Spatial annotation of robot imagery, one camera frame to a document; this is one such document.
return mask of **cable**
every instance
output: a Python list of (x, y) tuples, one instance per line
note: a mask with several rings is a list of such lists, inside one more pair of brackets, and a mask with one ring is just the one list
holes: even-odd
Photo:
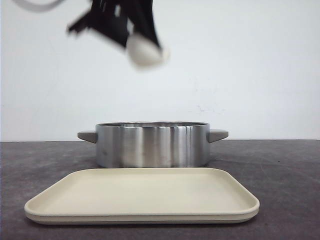
[(29, 2), (27, 0), (12, 0), (12, 1), (15, 4), (17, 4), (19, 7), (25, 10), (41, 13), (41, 12), (46, 12), (46, 11), (50, 11), (51, 9), (54, 9), (64, 0), (54, 0), (50, 3), (45, 3), (45, 4), (37, 4), (37, 3)]

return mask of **rectangular tray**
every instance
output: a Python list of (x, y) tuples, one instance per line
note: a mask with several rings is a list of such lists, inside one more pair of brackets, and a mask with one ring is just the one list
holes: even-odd
[(259, 205), (215, 168), (99, 168), (67, 175), (24, 211), (40, 224), (240, 223)]

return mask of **dark gray table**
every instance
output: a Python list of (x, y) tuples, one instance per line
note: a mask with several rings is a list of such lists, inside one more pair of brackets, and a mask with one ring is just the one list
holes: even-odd
[(69, 173), (98, 168), (87, 142), (1, 144), (1, 239), (320, 239), (320, 141), (223, 140), (210, 168), (234, 176), (260, 200), (259, 214), (238, 224), (40, 225), (26, 201)]

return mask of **pot handle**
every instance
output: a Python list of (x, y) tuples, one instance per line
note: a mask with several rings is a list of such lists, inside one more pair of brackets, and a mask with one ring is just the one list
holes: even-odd
[(78, 132), (78, 138), (95, 144), (98, 140), (98, 135), (95, 131), (80, 131)]
[(210, 129), (208, 142), (213, 143), (229, 136), (229, 132), (221, 129)]

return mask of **metal pot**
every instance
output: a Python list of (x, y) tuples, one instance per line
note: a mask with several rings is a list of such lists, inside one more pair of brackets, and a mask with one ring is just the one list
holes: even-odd
[(96, 144), (105, 168), (199, 167), (209, 160), (209, 143), (228, 137), (204, 122), (101, 123), (78, 138)]

